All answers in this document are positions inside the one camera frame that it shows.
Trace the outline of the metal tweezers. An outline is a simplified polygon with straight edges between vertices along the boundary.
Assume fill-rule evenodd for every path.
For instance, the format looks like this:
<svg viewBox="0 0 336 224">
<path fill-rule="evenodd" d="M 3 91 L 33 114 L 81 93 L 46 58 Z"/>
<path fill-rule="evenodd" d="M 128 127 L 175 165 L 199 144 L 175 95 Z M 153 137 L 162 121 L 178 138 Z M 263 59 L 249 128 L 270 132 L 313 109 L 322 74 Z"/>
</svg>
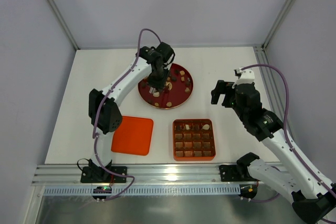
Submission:
<svg viewBox="0 0 336 224">
<path fill-rule="evenodd" d="M 150 88 L 150 94 L 152 94 L 153 96 L 156 96 L 156 93 L 159 93 L 157 89 L 154 88 Z"/>
</svg>

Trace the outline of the white oval chocolate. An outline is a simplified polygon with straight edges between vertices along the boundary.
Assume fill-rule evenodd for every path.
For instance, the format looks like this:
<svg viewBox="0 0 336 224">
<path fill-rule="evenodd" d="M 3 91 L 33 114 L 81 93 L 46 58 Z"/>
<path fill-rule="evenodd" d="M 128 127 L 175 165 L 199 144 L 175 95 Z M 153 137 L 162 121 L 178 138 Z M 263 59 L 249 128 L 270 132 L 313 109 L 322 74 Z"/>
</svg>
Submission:
<svg viewBox="0 0 336 224">
<path fill-rule="evenodd" d="M 204 129 L 204 130 L 209 130 L 209 129 L 210 129 L 210 125 L 209 125 L 209 124 L 205 124 L 205 125 L 202 127 L 202 129 Z"/>
</svg>

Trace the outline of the orange box lid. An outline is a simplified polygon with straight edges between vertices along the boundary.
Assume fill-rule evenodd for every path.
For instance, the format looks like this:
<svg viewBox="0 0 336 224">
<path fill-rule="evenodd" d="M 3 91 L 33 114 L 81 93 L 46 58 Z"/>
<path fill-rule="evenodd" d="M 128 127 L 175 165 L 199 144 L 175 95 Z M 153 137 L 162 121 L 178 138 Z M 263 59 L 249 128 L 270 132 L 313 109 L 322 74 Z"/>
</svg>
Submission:
<svg viewBox="0 0 336 224">
<path fill-rule="evenodd" d="M 148 118 L 124 116 L 114 132 L 111 151 L 147 156 L 150 151 L 154 121 Z"/>
</svg>

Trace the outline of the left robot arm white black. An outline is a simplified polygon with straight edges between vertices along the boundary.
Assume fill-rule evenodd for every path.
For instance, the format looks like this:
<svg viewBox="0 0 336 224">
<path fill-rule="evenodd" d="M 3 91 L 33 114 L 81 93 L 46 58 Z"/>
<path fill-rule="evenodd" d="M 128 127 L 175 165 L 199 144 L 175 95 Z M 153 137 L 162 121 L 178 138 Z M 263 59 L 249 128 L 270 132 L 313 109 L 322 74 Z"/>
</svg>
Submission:
<svg viewBox="0 0 336 224">
<path fill-rule="evenodd" d="M 83 175 L 100 182 L 106 181 L 111 172 L 113 134 L 122 122 L 119 106 L 142 80 L 150 87 L 150 92 L 163 91 L 174 57 L 174 50 L 164 42 L 157 47 L 139 48 L 134 61 L 117 80 L 102 90 L 90 91 L 89 117 L 93 125 L 92 138 L 95 140 L 94 157 L 89 160 L 88 171 Z"/>
</svg>

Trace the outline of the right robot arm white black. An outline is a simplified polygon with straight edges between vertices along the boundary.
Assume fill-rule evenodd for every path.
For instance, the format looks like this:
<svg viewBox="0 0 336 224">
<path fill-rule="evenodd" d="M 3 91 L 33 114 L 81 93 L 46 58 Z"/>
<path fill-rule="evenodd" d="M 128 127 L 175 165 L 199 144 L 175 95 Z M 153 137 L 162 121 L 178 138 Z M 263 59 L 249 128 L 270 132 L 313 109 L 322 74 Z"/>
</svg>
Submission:
<svg viewBox="0 0 336 224">
<path fill-rule="evenodd" d="M 305 156 L 279 117 L 263 107 L 253 83 L 219 80 L 211 91 L 211 103 L 217 104 L 220 95 L 224 95 L 222 106 L 235 111 L 247 132 L 280 160 L 287 174 L 267 165 L 254 153 L 241 157 L 237 165 L 286 198 L 305 223 L 322 220 L 335 208 L 335 183 Z"/>
</svg>

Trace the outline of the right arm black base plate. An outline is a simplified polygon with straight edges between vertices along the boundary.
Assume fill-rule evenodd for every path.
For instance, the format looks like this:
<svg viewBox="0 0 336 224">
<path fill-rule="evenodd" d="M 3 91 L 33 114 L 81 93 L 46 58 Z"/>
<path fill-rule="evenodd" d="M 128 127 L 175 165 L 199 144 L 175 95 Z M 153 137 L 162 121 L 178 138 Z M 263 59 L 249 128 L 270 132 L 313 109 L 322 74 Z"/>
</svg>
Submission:
<svg viewBox="0 0 336 224">
<path fill-rule="evenodd" d="M 222 182 L 256 182 L 257 179 L 252 178 L 247 167 L 241 165 L 220 165 L 219 174 Z"/>
</svg>

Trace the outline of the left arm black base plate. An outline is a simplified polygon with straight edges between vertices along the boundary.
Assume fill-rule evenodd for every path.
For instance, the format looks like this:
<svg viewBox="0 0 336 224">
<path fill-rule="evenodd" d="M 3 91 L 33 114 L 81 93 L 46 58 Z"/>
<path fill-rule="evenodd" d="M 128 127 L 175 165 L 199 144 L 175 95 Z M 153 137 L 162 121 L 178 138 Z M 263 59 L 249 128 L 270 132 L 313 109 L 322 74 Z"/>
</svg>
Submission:
<svg viewBox="0 0 336 224">
<path fill-rule="evenodd" d="M 128 170 L 126 166 L 108 166 L 107 169 L 123 176 L 127 175 Z M 126 178 L 107 173 L 98 166 L 85 166 L 82 169 L 80 182 L 84 184 L 109 182 L 123 184 L 126 183 Z"/>
</svg>

